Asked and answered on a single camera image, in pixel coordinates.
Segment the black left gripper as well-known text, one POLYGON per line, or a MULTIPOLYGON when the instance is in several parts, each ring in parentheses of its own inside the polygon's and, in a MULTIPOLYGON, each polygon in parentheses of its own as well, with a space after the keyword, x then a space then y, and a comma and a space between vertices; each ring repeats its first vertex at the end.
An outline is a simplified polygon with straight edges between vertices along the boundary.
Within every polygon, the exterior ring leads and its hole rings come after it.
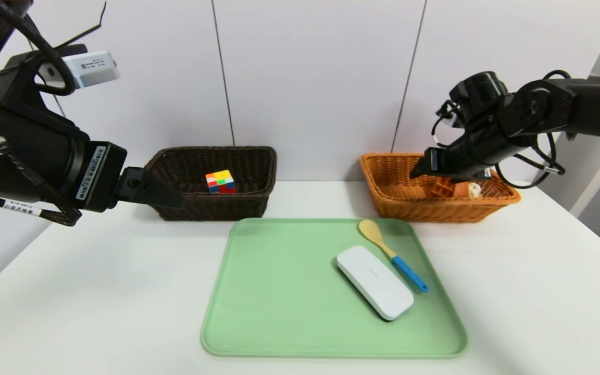
POLYGON ((78 210, 103 212, 118 202, 179 209, 183 197, 144 168, 126 168, 127 151, 91 140, 76 124, 31 104, 0 103, 0 199, 7 204, 61 198, 78 210))

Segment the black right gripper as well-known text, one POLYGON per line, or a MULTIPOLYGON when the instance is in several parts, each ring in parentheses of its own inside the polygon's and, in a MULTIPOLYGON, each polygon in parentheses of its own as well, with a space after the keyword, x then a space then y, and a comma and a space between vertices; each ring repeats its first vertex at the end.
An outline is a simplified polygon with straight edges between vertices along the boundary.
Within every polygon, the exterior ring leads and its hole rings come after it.
POLYGON ((452 179, 475 179, 481 173, 481 139, 478 135, 463 135, 446 147, 426 150, 410 171, 409 178, 423 175, 452 179))

